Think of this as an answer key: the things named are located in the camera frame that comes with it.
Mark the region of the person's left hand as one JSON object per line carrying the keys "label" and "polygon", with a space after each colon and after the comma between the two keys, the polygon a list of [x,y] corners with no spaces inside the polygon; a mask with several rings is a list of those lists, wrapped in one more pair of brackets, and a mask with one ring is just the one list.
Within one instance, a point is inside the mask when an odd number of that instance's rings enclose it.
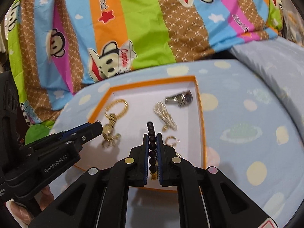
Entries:
{"label": "person's left hand", "polygon": [[29,201],[11,201],[10,210],[11,213],[21,220],[25,225],[29,225],[36,215],[44,211],[54,200],[54,195],[51,193],[49,185],[42,188],[39,196],[39,202],[36,198],[32,198]]}

